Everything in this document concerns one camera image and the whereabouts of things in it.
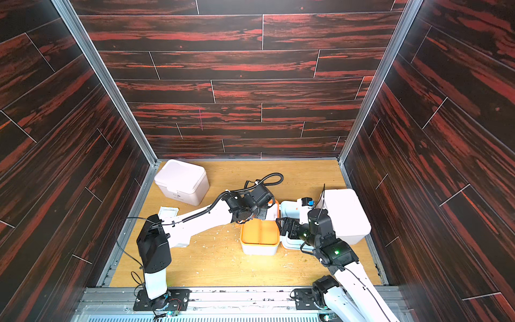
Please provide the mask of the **orange tray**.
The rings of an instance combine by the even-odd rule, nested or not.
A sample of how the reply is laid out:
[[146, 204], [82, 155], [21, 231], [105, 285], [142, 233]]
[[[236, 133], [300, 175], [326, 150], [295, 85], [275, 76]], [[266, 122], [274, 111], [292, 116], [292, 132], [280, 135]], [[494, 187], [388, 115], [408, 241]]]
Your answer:
[[241, 242], [251, 246], [277, 246], [280, 232], [275, 221], [253, 219], [242, 225]]

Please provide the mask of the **white orange-trimmed medicine chest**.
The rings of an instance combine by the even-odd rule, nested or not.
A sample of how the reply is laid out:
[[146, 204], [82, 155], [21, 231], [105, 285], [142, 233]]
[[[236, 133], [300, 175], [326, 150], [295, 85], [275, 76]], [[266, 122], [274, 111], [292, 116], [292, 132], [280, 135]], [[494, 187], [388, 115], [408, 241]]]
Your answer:
[[296, 201], [283, 201], [268, 209], [266, 219], [253, 219], [241, 228], [240, 242], [246, 255], [273, 256], [280, 244], [287, 250], [299, 250], [300, 211]]

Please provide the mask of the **white gauze packet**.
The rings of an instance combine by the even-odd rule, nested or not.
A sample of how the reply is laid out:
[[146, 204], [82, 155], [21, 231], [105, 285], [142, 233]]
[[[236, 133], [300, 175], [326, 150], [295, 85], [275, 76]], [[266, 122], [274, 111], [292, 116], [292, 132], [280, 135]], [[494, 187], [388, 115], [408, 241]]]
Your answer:
[[158, 212], [158, 217], [161, 220], [170, 219], [176, 217], [179, 209], [175, 207], [161, 207]]

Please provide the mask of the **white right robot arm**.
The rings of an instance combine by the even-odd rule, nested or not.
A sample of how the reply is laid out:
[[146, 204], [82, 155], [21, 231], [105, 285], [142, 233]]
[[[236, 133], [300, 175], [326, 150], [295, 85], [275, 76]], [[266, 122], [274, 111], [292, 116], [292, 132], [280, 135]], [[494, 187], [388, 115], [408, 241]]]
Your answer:
[[345, 215], [334, 209], [300, 210], [303, 218], [282, 217], [276, 224], [281, 236], [293, 233], [301, 241], [300, 251], [330, 272], [312, 284], [315, 306], [342, 321], [398, 321], [351, 248], [371, 231], [364, 211]]

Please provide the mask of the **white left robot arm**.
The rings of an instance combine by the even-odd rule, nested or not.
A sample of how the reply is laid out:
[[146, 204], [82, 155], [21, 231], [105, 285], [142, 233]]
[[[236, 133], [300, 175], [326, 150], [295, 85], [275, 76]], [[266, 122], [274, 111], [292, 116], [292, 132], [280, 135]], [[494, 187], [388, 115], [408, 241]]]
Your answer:
[[166, 268], [172, 261], [171, 248], [187, 247], [194, 235], [220, 225], [265, 219], [275, 202], [273, 194], [261, 183], [224, 191], [211, 205], [185, 215], [168, 219], [150, 216], [137, 238], [148, 298], [158, 299], [168, 292]]

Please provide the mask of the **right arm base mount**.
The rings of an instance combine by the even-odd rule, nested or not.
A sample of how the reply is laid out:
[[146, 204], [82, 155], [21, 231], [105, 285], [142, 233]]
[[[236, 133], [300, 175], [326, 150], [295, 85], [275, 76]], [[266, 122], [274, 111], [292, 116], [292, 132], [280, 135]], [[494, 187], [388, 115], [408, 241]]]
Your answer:
[[290, 292], [290, 298], [295, 302], [297, 311], [322, 310], [312, 288], [294, 288]]

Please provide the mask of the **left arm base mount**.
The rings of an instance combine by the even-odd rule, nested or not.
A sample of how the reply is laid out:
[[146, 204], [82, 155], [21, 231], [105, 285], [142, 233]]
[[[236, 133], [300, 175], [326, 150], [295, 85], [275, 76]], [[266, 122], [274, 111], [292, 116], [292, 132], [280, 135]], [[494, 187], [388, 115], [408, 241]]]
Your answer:
[[139, 290], [133, 310], [156, 313], [186, 311], [190, 293], [187, 288], [169, 288], [164, 295], [150, 299], [146, 290]]

